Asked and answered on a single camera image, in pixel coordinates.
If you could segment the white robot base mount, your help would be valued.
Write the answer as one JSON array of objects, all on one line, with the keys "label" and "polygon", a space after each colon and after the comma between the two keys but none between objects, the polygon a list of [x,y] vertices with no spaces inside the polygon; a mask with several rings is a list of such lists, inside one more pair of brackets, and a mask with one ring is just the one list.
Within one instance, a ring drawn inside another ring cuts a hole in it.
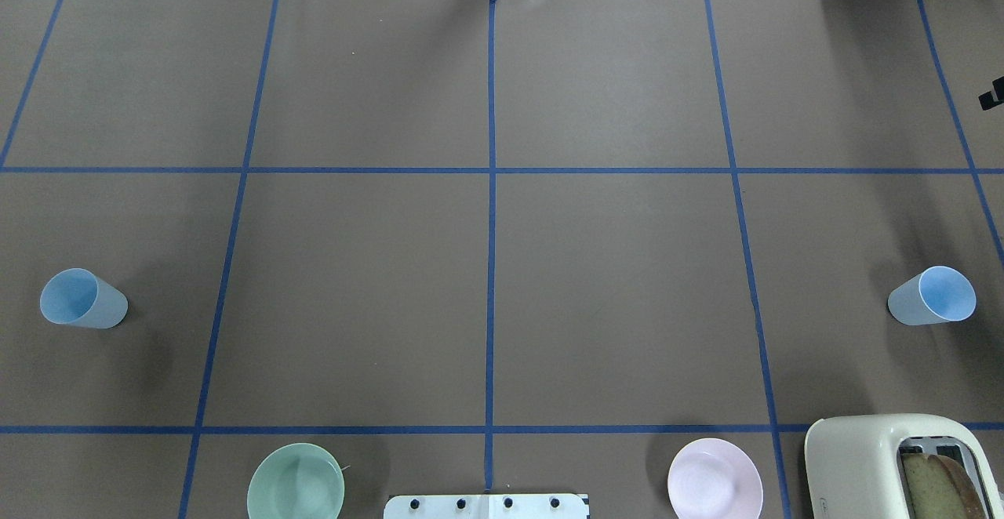
[{"label": "white robot base mount", "polygon": [[589,518],[587,495],[573,493],[401,495],[384,518]]}]

